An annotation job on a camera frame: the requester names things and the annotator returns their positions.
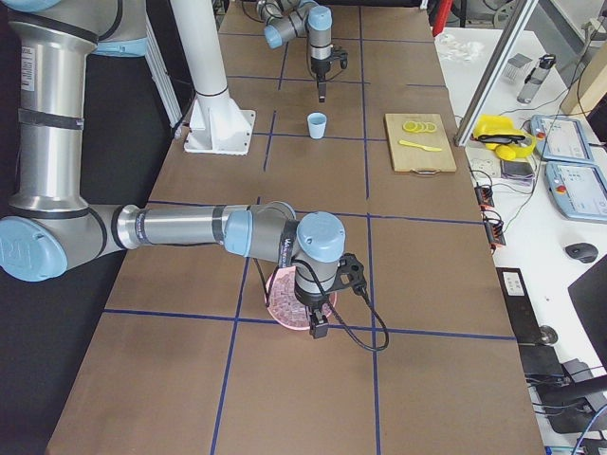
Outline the aluminium frame post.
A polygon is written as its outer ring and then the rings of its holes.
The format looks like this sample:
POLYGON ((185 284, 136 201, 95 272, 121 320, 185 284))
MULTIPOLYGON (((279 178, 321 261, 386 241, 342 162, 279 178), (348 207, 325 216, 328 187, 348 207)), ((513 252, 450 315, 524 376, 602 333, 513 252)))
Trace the aluminium frame post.
POLYGON ((469 141, 473 127, 487 103, 492 88, 506 67, 506 62, 511 51, 516 45, 519 36, 525 30, 525 27, 538 4, 539 0, 518 0, 514 2, 514 9, 489 58, 487 67, 453 139, 456 146, 464 147, 469 141))

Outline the light blue cup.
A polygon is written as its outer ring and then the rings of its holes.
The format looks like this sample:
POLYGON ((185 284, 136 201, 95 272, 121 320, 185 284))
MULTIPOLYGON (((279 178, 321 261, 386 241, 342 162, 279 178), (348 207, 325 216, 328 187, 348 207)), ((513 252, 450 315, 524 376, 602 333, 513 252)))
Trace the light blue cup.
POLYGON ((325 135, 327 116, 322 112, 313 112, 307 116, 307 129, 312 139, 322 139, 325 135))

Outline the teach pendant near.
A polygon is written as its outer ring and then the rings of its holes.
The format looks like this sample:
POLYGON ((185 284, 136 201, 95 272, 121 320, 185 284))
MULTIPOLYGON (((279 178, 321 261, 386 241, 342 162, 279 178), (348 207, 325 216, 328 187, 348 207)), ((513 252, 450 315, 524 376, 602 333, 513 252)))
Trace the teach pendant near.
POLYGON ((606 222, 606 178, 597 165, 547 161, 544 175, 565 218, 606 222))

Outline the pink bowl of ice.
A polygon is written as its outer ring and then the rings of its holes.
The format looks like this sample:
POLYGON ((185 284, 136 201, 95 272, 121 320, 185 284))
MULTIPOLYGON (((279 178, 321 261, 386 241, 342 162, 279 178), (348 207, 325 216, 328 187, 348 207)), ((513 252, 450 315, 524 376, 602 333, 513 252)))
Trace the pink bowl of ice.
POLYGON ((306 307, 295 294, 296 267, 279 268, 266 282, 267 310, 284 327, 304 331, 310 328, 306 307))

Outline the computer mouse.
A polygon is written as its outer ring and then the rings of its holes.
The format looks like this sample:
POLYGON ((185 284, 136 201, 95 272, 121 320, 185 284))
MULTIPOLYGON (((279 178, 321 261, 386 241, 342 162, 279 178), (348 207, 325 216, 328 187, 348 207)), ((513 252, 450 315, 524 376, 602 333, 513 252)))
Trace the computer mouse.
POLYGON ((571 259, 583 264, 593 263, 598 257, 598 249, 585 242, 568 245, 564 251, 571 259))

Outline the teach pendant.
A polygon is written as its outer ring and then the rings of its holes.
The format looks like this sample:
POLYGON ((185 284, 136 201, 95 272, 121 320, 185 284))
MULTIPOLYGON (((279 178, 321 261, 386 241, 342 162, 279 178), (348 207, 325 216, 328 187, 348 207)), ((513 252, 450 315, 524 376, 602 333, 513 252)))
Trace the teach pendant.
POLYGON ((565 218, 606 222, 606 178, 597 165, 547 161, 544 175, 565 218))
POLYGON ((535 152, 543 160, 594 164, 590 144, 581 122, 566 116, 534 115, 529 131, 537 142, 535 152))

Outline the yellow plastic knife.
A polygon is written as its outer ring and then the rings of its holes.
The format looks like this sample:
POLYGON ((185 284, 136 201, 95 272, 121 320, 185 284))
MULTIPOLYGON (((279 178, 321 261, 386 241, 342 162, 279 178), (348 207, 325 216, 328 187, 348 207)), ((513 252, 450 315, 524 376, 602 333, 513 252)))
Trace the yellow plastic knife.
POLYGON ((423 144, 411 142, 411 141, 404 140, 404 139, 400 139, 398 141, 398 144, 401 145, 401 146, 416 148, 416 149, 423 150, 425 152, 431 152, 431 153, 437 153, 437 152, 442 152, 443 151, 443 149, 440 148, 440 147, 423 145, 423 144))

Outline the teach pendant far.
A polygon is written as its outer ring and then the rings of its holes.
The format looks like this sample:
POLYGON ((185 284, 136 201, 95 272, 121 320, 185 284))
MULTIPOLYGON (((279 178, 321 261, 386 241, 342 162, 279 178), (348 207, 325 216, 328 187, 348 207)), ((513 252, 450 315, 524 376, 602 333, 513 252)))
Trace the teach pendant far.
POLYGON ((581 122, 566 116, 534 115, 529 131, 537 142, 535 152, 543 160, 594 164, 590 144, 581 122))

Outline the white power strip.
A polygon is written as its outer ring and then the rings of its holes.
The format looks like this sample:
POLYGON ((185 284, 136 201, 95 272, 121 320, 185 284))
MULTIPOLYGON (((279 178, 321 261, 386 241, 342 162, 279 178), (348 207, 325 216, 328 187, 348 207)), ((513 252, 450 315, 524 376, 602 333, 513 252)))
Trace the white power strip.
POLYGON ((499 160, 492 158, 472 158, 469 161, 471 173, 474 178, 501 178, 501 165, 499 160))

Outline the bamboo cutting board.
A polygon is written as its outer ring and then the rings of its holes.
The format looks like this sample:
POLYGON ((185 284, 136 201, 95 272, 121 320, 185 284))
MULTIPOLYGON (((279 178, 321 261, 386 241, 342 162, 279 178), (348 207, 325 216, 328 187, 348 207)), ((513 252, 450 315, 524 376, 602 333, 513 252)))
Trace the bamboo cutting board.
POLYGON ((384 115, 383 119, 392 168, 396 173, 434 175, 437 173, 454 173, 457 170, 451 144, 439 114, 388 113, 384 115), (434 133, 406 132, 402 125, 407 121, 432 122, 436 124, 437 129, 434 133), (398 144, 400 139, 440 147, 443 151, 431 153, 401 146, 398 144))

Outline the water bottle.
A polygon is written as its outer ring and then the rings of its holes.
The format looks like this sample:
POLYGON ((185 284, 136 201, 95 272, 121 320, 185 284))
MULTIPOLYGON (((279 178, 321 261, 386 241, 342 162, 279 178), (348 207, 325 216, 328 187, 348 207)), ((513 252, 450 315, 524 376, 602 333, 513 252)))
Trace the water bottle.
POLYGON ((556 61, 557 57, 555 54, 545 54, 541 56, 537 65, 524 79, 524 85, 517 96, 517 102, 529 104, 533 101, 550 70, 556 64, 556 61))

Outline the clear plastic bag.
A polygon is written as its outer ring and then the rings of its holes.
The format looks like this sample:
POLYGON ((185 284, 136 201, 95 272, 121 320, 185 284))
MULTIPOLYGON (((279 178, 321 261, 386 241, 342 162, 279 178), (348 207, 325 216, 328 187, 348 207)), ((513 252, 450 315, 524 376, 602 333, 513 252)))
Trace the clear plastic bag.
POLYGON ((461 42, 448 33, 435 37, 434 44, 440 60, 465 64, 476 61, 485 49, 480 42, 461 42))

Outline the yellow bag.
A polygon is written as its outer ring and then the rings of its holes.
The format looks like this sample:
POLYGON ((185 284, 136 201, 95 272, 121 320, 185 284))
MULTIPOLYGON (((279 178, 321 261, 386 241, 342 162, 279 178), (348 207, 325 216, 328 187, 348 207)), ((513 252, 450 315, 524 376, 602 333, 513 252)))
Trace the yellow bag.
POLYGON ((535 151, 537 144, 534 136, 516 128, 513 121, 504 116, 481 115, 472 137, 503 161, 527 158, 535 151))

